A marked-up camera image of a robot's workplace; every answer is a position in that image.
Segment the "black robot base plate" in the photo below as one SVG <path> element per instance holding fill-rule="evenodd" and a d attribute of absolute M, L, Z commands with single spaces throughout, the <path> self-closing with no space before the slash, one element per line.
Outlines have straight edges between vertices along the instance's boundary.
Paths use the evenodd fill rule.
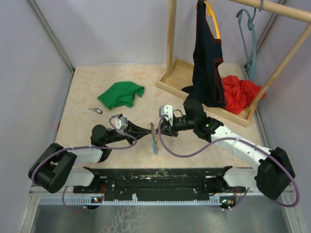
<path fill-rule="evenodd" d="M 229 168 L 147 168 L 94 169 L 98 186 L 73 189 L 75 194 L 104 195 L 106 201 L 192 201 L 209 200 L 217 193 L 243 193 L 246 189 L 230 187 L 223 179 Z"/>

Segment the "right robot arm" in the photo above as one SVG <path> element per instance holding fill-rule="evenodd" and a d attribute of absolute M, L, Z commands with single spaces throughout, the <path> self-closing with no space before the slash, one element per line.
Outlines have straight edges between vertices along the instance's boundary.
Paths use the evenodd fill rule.
<path fill-rule="evenodd" d="M 294 182 L 295 173 L 285 150 L 269 149 L 237 135 L 221 121 L 207 116 L 196 99 L 184 101 L 185 114 L 174 115 L 171 105 L 159 108 L 158 134 L 177 137 L 179 131 L 192 130 L 198 138 L 216 145 L 246 161 L 250 168 L 230 167 L 217 180 L 218 188 L 228 192 L 236 186 L 256 188 L 271 200 L 277 200 Z"/>

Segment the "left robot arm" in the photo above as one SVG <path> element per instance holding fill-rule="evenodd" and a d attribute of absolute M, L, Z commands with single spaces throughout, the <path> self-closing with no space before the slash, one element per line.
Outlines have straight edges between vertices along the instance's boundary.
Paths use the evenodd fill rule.
<path fill-rule="evenodd" d="M 52 194 L 62 187 L 75 186 L 85 187 L 94 193 L 100 189 L 101 180 L 95 170 L 85 165 L 105 161 L 113 151 L 107 144 L 125 140 L 131 148 L 150 133 L 149 129 L 122 119 L 117 119 L 112 129 L 96 125 L 92 129 L 89 146 L 64 148 L 57 143 L 50 144 L 30 168 L 28 177 L 34 185 Z"/>

